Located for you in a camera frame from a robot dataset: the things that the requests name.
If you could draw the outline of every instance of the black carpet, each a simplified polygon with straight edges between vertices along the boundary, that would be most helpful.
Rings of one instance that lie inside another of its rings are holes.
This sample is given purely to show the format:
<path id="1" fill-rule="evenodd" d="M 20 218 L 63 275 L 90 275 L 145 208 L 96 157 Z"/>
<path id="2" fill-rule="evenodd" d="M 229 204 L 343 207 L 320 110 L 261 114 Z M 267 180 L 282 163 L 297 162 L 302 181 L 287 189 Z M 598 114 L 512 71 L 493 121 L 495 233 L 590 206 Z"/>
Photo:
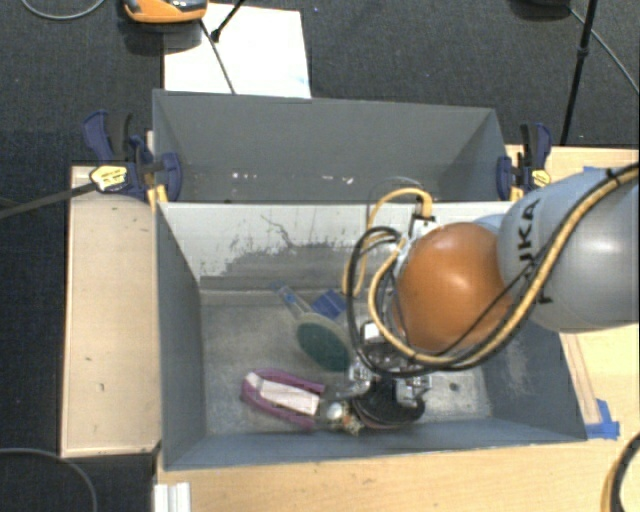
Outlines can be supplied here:
<path id="1" fill-rule="evenodd" d="M 72 12 L 93 0 L 32 0 Z M 572 2 L 584 15 L 586 0 Z M 107 2 L 72 22 L 45 21 L 19 0 L 0 17 L 0 197 L 17 202 L 68 186 L 90 160 L 80 123 L 105 108 L 151 128 L 161 86 L 161 39 Z M 523 121 L 560 136 L 582 26 L 515 0 L 264 0 L 302 12 L 312 94 L 493 107 L 505 140 Z M 640 3 L 600 2 L 596 31 L 638 81 Z M 569 144 L 638 147 L 638 97 L 592 40 Z M 56 451 L 58 443 L 66 209 L 0 221 L 0 447 Z M 150 457 L 81 461 L 100 511 L 150 506 Z M 38 457 L 0 458 L 0 509 L 89 510 L 82 482 Z"/>

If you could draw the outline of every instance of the purple pliers handle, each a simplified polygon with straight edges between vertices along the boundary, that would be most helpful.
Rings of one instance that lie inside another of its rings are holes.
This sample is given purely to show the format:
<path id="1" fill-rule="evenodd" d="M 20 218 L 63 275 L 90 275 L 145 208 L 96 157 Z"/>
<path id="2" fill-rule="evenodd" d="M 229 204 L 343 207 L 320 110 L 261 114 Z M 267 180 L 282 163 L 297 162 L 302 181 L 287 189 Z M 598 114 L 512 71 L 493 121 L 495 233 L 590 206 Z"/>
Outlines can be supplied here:
<path id="1" fill-rule="evenodd" d="M 304 428 L 305 430 L 311 430 L 314 428 L 315 420 L 313 415 L 305 415 L 301 412 L 295 411 L 293 409 L 288 409 L 264 398 L 260 392 L 260 389 L 256 388 L 251 382 L 251 379 L 249 379 L 249 376 L 251 374 L 257 375 L 264 381 L 283 384 L 285 386 L 296 388 L 304 392 L 313 393 L 318 397 L 320 397 L 322 393 L 324 393 L 324 384 L 311 382 L 309 380 L 286 373 L 282 370 L 276 370 L 273 368 L 262 368 L 254 370 L 242 381 L 241 397 L 248 404 L 256 407 L 257 409 L 260 409 L 263 412 L 266 412 L 267 414 L 294 423 Z"/>

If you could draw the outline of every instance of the clamp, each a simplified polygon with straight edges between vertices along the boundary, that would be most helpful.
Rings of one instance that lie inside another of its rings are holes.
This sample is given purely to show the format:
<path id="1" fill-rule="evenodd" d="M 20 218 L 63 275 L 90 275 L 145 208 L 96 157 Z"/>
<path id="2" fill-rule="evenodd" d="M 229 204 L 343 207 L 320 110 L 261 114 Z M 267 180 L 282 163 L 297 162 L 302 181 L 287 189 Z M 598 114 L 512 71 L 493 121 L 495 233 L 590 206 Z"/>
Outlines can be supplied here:
<path id="1" fill-rule="evenodd" d="M 178 155 L 163 153 L 158 162 L 139 135 L 128 135 L 130 114 L 98 110 L 82 123 L 85 144 L 101 164 L 91 181 L 103 193 L 124 194 L 145 201 L 147 191 L 164 185 L 169 201 L 176 201 L 182 187 Z"/>
<path id="2" fill-rule="evenodd" d="M 532 190 L 551 183 L 545 162 L 551 154 L 551 133 L 542 123 L 521 124 L 524 152 L 518 152 L 517 166 L 508 156 L 498 159 L 496 186 L 502 200 L 517 200 Z"/>

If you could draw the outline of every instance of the metal stand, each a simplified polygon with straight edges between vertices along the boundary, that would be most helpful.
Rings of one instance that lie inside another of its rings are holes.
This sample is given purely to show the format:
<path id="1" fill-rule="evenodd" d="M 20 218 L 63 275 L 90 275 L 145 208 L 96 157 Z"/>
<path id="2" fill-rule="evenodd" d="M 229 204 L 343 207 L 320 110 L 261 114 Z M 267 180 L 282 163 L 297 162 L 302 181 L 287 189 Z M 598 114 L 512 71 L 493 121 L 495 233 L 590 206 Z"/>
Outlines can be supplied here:
<path id="1" fill-rule="evenodd" d="M 569 136 L 569 128 L 571 127 L 571 119 L 573 118 L 573 109 L 576 104 L 576 97 L 578 96 L 580 78 L 582 77 L 582 66 L 584 65 L 584 60 L 587 58 L 587 55 L 589 55 L 589 39 L 591 38 L 591 29 L 593 26 L 593 20 L 596 16 L 597 5 L 598 0 L 589 0 L 584 29 L 582 30 L 582 37 L 580 38 L 580 45 L 578 46 L 578 60 L 576 61 L 576 69 L 573 74 L 569 103 L 567 104 L 567 110 L 564 115 L 564 125 L 562 127 L 562 135 L 560 137 L 561 146 L 566 145 L 567 137 Z"/>
<path id="2" fill-rule="evenodd" d="M 220 42 L 220 35 L 222 34 L 222 29 L 227 25 L 227 23 L 231 21 L 231 18 L 233 18 L 235 13 L 238 12 L 238 9 L 240 9 L 240 7 L 245 1 L 246 0 L 238 0 L 236 4 L 233 6 L 233 9 L 231 9 L 231 12 L 227 14 L 227 17 L 224 20 L 222 20 L 222 23 L 220 23 L 220 26 L 217 29 L 215 29 L 213 32 L 211 32 L 211 40 L 214 43 Z"/>

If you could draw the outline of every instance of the gray box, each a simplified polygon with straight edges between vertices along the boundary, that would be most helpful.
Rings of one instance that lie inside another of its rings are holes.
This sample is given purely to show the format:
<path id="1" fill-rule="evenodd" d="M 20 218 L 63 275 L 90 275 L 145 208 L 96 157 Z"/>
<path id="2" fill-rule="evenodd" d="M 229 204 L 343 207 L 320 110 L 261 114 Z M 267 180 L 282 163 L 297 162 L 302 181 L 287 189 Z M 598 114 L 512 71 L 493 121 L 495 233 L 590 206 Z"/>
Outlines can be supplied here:
<path id="1" fill-rule="evenodd" d="M 421 181 L 440 222 L 506 209 L 472 202 L 496 199 L 493 111 L 156 91 L 154 136 L 185 169 L 180 201 L 156 214 L 165 469 L 586 439 L 559 336 L 530 323 L 481 367 L 435 374 L 424 417 L 402 430 L 301 432 L 240 400 L 255 368 L 344 378 L 307 358 L 268 284 L 309 301 L 338 287 L 380 180 Z M 404 230 L 410 208 L 390 205 L 380 223 Z"/>
<path id="2" fill-rule="evenodd" d="M 472 203 L 469 211 L 486 204 Z M 443 208 L 435 210 L 439 219 L 460 220 Z M 409 207 L 390 210 L 384 222 L 401 227 Z M 286 279 L 306 300 L 337 287 L 363 217 L 364 207 L 355 205 L 161 205 L 156 247 L 166 469 L 585 439 L 559 337 L 534 324 L 481 367 L 435 374 L 423 419 L 403 430 L 357 438 L 304 433 L 243 403 L 242 378 L 255 368 L 328 385 L 344 378 L 323 371 L 299 348 L 295 322 L 268 282 Z"/>

